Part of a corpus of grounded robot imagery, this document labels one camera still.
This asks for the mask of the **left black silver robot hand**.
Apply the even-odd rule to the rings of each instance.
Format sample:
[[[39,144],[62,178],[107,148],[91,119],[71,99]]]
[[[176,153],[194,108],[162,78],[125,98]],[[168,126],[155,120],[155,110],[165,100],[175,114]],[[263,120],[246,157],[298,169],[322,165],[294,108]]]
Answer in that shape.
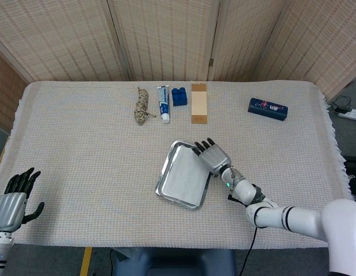
[[[31,167],[10,178],[4,193],[0,195],[0,232],[13,233],[42,214],[44,202],[40,202],[33,213],[26,214],[28,199],[40,174]]]

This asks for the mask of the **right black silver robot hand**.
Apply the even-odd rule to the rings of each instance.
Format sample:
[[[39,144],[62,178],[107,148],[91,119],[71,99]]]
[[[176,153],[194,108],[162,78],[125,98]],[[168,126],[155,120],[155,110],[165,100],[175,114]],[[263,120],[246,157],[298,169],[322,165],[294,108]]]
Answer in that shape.
[[[211,138],[194,145],[192,151],[213,175],[221,175],[231,165],[231,158]]]

